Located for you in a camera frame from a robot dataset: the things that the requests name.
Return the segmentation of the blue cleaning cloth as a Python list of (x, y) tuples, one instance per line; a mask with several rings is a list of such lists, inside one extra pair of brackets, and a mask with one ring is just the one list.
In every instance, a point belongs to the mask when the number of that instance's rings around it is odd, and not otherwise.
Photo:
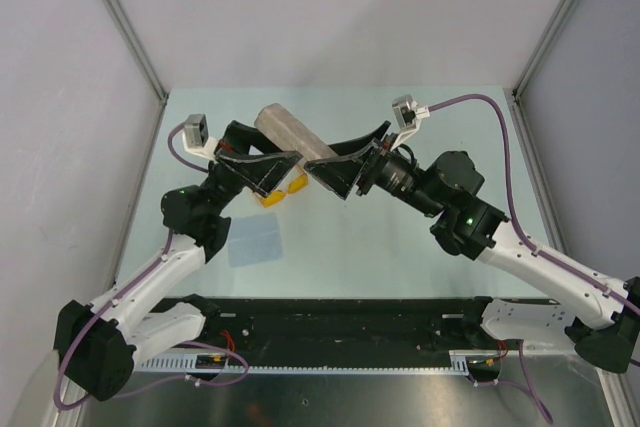
[(231, 268), (280, 260), (284, 249), (276, 214), (233, 219), (226, 246)]

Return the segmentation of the grey glasses case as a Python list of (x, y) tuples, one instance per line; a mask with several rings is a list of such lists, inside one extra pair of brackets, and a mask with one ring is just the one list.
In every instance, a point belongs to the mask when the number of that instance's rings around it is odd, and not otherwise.
[(279, 103), (264, 107), (254, 120), (254, 127), (282, 151), (296, 151), (299, 164), (335, 158), (338, 154), (318, 135)]

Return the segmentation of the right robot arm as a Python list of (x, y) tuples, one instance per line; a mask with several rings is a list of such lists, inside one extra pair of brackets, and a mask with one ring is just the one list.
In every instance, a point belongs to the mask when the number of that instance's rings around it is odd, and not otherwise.
[(550, 298), (545, 305), (488, 300), (461, 323), (469, 346), (546, 343), (571, 348), (605, 371), (626, 372), (639, 336), (639, 280), (606, 276), (530, 237), (513, 215), (478, 197), (484, 178), (466, 152), (446, 151), (422, 169), (410, 150), (391, 146), (394, 138), (381, 126), (305, 170), (342, 199), (381, 188), (434, 219), (430, 232), (446, 253), (499, 268)]

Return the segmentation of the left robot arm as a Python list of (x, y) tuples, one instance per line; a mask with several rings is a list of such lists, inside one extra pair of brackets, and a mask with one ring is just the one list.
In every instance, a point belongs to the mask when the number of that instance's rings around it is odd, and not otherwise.
[(54, 349), (59, 357), (53, 400), (61, 411), (82, 405), (64, 402), (61, 382), (69, 379), (99, 401), (121, 396), (135, 367), (181, 344), (207, 347), (221, 334), (215, 306), (196, 295), (165, 312), (156, 305), (186, 277), (204, 267), (227, 242), (232, 220), (225, 208), (244, 189), (266, 197), (301, 161), (260, 131), (231, 122), (221, 140), (209, 136), (206, 120), (193, 116), (174, 127), (167, 138), (171, 153), (175, 136), (184, 148), (204, 157), (204, 181), (179, 187), (161, 198), (167, 238), (158, 253), (129, 279), (81, 304), (75, 300), (58, 314)]

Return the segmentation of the orange sunglasses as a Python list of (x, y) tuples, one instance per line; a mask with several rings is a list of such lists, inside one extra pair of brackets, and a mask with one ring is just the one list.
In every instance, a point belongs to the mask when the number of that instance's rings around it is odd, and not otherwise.
[(271, 193), (266, 196), (263, 196), (258, 193), (254, 193), (254, 198), (260, 203), (260, 205), (264, 208), (270, 208), (275, 206), (276, 204), (282, 202), (285, 198), (294, 195), (301, 190), (305, 189), (309, 185), (309, 177), (308, 174), (304, 171), (302, 167), (296, 167), (296, 174), (294, 174), (291, 179), (286, 183), (284, 188), (276, 188)]

